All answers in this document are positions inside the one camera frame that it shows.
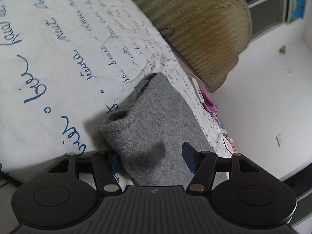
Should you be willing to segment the white wall switch right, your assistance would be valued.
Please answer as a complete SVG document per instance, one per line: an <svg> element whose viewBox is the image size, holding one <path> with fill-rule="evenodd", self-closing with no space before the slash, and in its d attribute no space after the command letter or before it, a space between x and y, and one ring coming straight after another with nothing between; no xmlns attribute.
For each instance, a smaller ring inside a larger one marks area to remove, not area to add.
<svg viewBox="0 0 312 234"><path fill-rule="evenodd" d="M282 137L281 134L278 134L278 135L276 136L276 140L277 140L277 143L278 143L278 146L279 146L279 147L283 146L283 144L284 144L284 139L283 139L283 137Z"/></svg>

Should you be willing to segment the grey and navy knit sweater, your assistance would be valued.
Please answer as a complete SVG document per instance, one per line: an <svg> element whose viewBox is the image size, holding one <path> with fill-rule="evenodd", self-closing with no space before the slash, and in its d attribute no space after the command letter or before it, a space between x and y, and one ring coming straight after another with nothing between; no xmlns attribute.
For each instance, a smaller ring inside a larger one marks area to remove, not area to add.
<svg viewBox="0 0 312 234"><path fill-rule="evenodd" d="M162 73L153 75L134 103L108 115L100 130L136 185L187 187L193 174L183 143L212 150L191 108Z"/></svg>

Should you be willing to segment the olive green padded headboard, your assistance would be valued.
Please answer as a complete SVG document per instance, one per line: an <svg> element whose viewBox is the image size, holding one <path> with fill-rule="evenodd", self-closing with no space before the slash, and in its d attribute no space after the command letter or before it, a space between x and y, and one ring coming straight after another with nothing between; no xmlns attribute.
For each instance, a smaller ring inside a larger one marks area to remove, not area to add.
<svg viewBox="0 0 312 234"><path fill-rule="evenodd" d="M210 92L218 90L252 37L245 0L133 0Z"/></svg>

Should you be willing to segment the colourful wall poster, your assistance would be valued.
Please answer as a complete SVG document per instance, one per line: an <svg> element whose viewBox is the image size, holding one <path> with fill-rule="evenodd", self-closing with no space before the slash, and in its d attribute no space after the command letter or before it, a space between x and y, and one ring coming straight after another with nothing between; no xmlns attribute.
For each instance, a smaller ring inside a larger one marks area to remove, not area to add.
<svg viewBox="0 0 312 234"><path fill-rule="evenodd" d="M305 6L306 0L289 0L287 23L293 23L298 19L303 19Z"/></svg>

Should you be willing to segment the colourful floral fabric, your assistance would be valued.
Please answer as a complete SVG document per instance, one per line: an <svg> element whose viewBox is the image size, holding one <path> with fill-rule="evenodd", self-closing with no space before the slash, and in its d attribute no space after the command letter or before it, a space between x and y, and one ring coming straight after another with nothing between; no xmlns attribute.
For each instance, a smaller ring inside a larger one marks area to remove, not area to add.
<svg viewBox="0 0 312 234"><path fill-rule="evenodd" d="M224 139L224 144L225 144L227 150L228 150L231 154L236 153L236 152L237 152L237 149L236 149L236 147L235 147L235 145L234 145L234 142L233 142L232 137L229 137L229 136L228 136L228 133L227 133L226 129L220 128L220 130L221 130L221 132L222 132L222 134L223 134L223 136L224 136L224 138L225 138L225 139Z"/></svg>

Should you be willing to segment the purple crumpled cloth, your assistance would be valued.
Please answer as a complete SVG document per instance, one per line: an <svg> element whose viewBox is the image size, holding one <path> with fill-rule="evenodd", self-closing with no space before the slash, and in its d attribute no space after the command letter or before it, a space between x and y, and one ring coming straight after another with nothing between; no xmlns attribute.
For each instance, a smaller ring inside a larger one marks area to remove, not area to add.
<svg viewBox="0 0 312 234"><path fill-rule="evenodd" d="M200 86L199 89L203 99L201 102L205 110L211 115L218 116L218 103L214 100L206 88Z"/></svg>

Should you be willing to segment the white script-print bed sheet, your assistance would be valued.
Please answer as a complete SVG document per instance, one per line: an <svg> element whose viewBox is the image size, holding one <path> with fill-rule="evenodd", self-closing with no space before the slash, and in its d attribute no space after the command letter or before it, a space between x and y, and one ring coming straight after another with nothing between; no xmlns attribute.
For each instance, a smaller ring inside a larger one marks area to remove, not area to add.
<svg viewBox="0 0 312 234"><path fill-rule="evenodd" d="M95 151L101 117L135 100L158 72L228 157L179 61L131 0L1 0L2 171L24 180L64 153Z"/></svg>

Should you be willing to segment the white power strip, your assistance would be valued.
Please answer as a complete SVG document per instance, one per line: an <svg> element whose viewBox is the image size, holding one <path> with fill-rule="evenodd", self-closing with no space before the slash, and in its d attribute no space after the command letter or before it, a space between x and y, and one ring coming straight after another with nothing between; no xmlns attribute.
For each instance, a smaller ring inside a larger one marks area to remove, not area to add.
<svg viewBox="0 0 312 234"><path fill-rule="evenodd" d="M197 97L199 98L200 103L203 104L205 101L204 101L203 95L201 93L201 90L199 88L199 85L198 85L196 79L195 78L191 78L191 81L192 81L192 84L194 86L194 89L195 89L195 92L197 94Z"/></svg>

